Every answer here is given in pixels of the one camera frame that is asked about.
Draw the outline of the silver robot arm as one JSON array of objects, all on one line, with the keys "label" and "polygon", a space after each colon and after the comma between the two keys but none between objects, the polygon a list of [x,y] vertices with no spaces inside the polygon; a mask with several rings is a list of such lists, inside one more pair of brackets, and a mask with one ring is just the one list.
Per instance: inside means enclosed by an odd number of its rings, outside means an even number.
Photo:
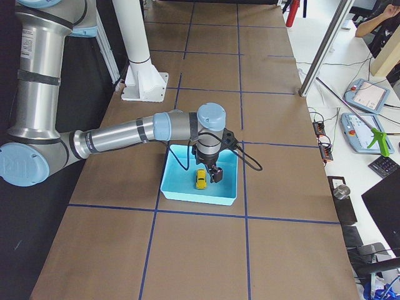
[{"label": "silver robot arm", "polygon": [[223,178],[218,167],[226,132],[226,113],[216,103],[196,112],[173,110],[115,126],[89,131],[56,131],[56,113],[64,40],[97,33],[95,1],[17,1],[22,23],[21,60],[16,105],[1,146],[1,177],[15,186],[33,186],[92,154],[149,141],[188,140],[197,163],[214,183]]}]

